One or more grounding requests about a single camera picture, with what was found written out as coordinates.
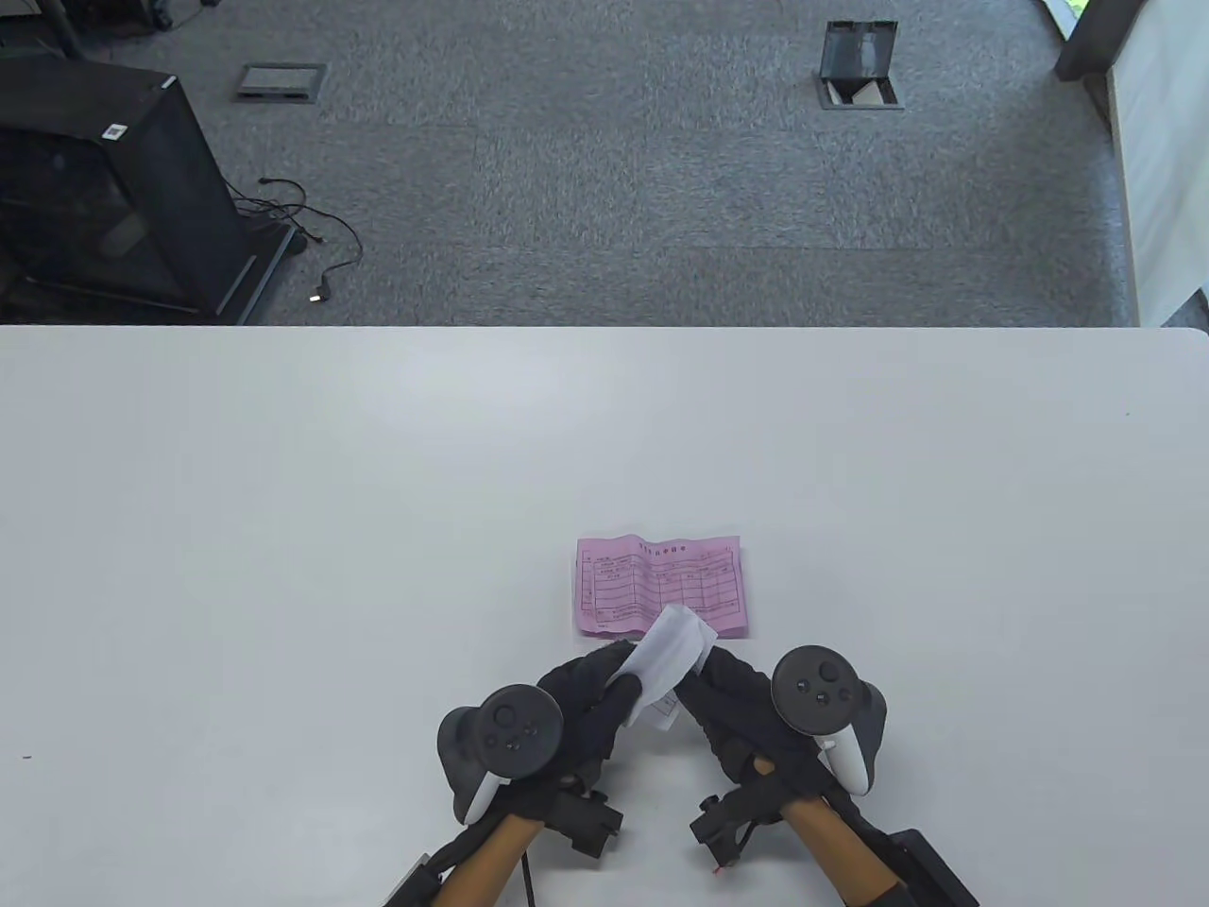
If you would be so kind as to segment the person's right hand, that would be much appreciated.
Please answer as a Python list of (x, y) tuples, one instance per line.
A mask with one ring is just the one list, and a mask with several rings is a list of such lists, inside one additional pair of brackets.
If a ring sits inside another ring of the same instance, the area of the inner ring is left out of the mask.
[(846, 798), (820, 761), (812, 738), (781, 718), (773, 703), (773, 681), (748, 662), (715, 647), (700, 674), (686, 674), (673, 692), (730, 781), (748, 786), (769, 774), (791, 801)]

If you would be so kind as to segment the person's left hand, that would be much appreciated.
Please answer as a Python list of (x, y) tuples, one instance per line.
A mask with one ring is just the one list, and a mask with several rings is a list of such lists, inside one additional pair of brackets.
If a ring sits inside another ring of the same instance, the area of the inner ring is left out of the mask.
[(560, 707), (561, 743), (538, 773), (501, 788), (494, 804), (502, 811), (548, 822), (560, 795), (583, 797), (595, 786), (642, 693), (637, 676), (619, 674), (634, 648), (631, 641), (613, 641), (563, 662), (536, 683)]

